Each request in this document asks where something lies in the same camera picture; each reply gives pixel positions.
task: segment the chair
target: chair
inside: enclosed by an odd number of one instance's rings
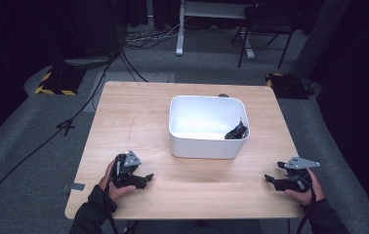
[[[292,38],[292,34],[298,29],[298,16],[301,15],[300,8],[295,0],[260,0],[245,8],[245,21],[239,26],[239,29],[232,39],[233,43],[236,37],[244,34],[242,49],[240,52],[238,67],[242,62],[248,35],[267,35],[272,36],[265,47],[253,48],[257,50],[281,50],[270,49],[268,46],[278,35],[288,35],[285,47],[282,52],[278,68],[281,67],[286,51]]]

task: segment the sleeve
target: sleeve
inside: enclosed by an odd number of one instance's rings
[[[75,214],[69,233],[103,233],[102,225],[107,216],[103,204],[104,192],[96,185],[88,197],[88,202],[84,203]],[[117,209],[117,205],[109,199],[112,213]]]
[[[331,208],[327,199],[315,203],[309,214],[309,223],[314,234],[343,234],[349,233],[341,222],[337,212]]]

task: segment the wooden table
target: wooden table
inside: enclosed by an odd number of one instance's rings
[[[169,108],[179,95],[228,94],[243,101],[251,135],[232,160],[177,158],[170,152]],[[146,189],[121,198],[120,219],[282,218],[302,216],[298,202],[275,191],[264,174],[283,178],[277,161],[297,151],[269,87],[107,82],[65,209],[74,218],[106,166],[133,150],[137,176],[154,174]]]

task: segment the table leg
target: table leg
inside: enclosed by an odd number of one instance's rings
[[[240,37],[242,38],[242,42],[243,42],[243,36],[244,36],[244,33],[241,33]],[[254,51],[252,50],[251,43],[249,42],[249,36],[245,43],[245,51],[246,51],[246,55],[248,56],[248,59],[253,60],[255,58]]]
[[[181,56],[184,53],[184,41],[185,41],[185,0],[182,0],[176,56]]]

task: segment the cable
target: cable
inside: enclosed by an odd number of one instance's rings
[[[130,227],[130,228],[128,228],[127,229],[127,231],[126,232],[124,232],[124,234],[128,234],[128,233],[130,233],[130,232],[132,232],[132,234],[135,234],[135,232],[136,232],[136,227],[139,225],[139,221],[138,220],[136,220],[136,221],[134,221],[134,224],[133,224],[133,226],[132,227]]]
[[[288,234],[291,234],[291,220],[287,219],[287,225],[288,225]]]
[[[309,214],[313,208],[313,205],[315,204],[316,202],[316,195],[315,195],[315,191],[313,190],[312,188],[312,183],[309,183],[308,181],[306,181],[305,179],[301,178],[299,176],[299,179],[300,181],[306,183],[307,185],[309,185],[309,189],[311,190],[311,201],[309,203],[309,206],[308,206],[308,209],[307,209],[307,212],[306,214],[304,215],[303,219],[301,219],[301,222],[300,224],[298,225],[298,228],[297,228],[297,234],[300,234],[303,230],[303,227],[304,227],[304,224],[306,223],[308,217],[309,217]]]
[[[125,42],[126,42],[126,48],[129,48],[129,49],[132,49],[132,50],[140,50],[140,49],[150,49],[152,47],[155,47],[157,46],[160,42],[164,42],[164,41],[167,41],[169,40],[170,38],[172,37],[176,37],[179,35],[179,33],[177,34],[174,34],[174,35],[169,35],[170,33],[172,33],[173,31],[177,30],[177,28],[179,27],[180,25],[177,24],[176,26],[172,27],[170,30],[168,31],[165,31],[165,32],[159,32],[157,34],[154,34],[154,35],[151,35],[151,36],[148,36],[149,33],[151,33],[153,30],[150,30],[148,33],[147,33],[147,36],[142,36],[142,34],[140,32],[131,32],[130,34],[139,34],[139,37],[135,37],[133,35],[133,37],[131,35],[127,35],[126,36],[126,39],[125,39]],[[149,43],[150,41],[152,40],[155,40],[155,44],[154,45],[151,45],[149,47],[145,47],[145,45],[147,43]],[[138,41],[143,41],[142,44],[140,46],[136,46],[136,45],[131,45],[129,44],[129,42],[138,42]]]
[[[11,168],[1,179],[0,179],[0,185],[2,182],[11,174],[13,173],[22,163],[24,163],[27,159],[29,159],[31,156],[33,156],[39,149],[44,147],[48,142],[50,142],[58,133],[60,133],[63,129],[67,128],[69,123],[71,123],[72,120],[74,120],[81,111],[88,105],[88,103],[93,99],[93,97],[98,93],[98,87],[100,86],[101,82],[103,81],[103,77],[108,70],[108,68],[111,66],[111,64],[115,61],[118,55],[115,55],[111,58],[110,62],[105,67],[102,78],[99,82],[99,84],[96,86],[96,89],[94,90],[93,94],[90,96],[90,98],[86,101],[86,103],[72,116],[72,118],[66,120],[64,124],[54,133],[52,134],[47,140],[45,140],[43,143],[41,143],[38,147],[36,147],[32,152],[30,152],[27,156],[25,156],[22,160],[20,160],[13,168]]]
[[[109,198],[109,184],[111,183],[111,175],[113,173],[113,170],[117,166],[117,163],[118,163],[118,158],[117,157],[115,158],[114,164],[111,167],[111,171],[109,173],[107,182],[105,184],[104,194],[103,194],[103,197],[102,197],[103,198],[105,212],[107,214],[109,223],[111,224],[111,228],[114,231],[114,234],[118,234],[118,231],[117,231],[117,227],[115,226],[114,219],[112,218],[111,210],[109,209],[109,199],[110,199]]]
[[[129,66],[126,63],[126,60],[124,60],[123,57],[121,57],[121,60],[123,61],[124,65],[126,66],[126,68],[129,71],[130,75],[133,77],[134,82],[137,82],[136,77],[133,75],[132,71],[130,70]]]
[[[134,66],[129,62],[129,60],[126,57],[126,54],[124,53],[124,50],[121,50],[121,52],[123,53],[124,59],[127,61],[127,63],[129,63],[129,65],[136,72],[136,74],[138,74],[140,78],[142,78],[145,82],[148,82],[146,79],[144,79],[144,77],[142,77],[142,75],[136,70],[136,68],[134,68]]]

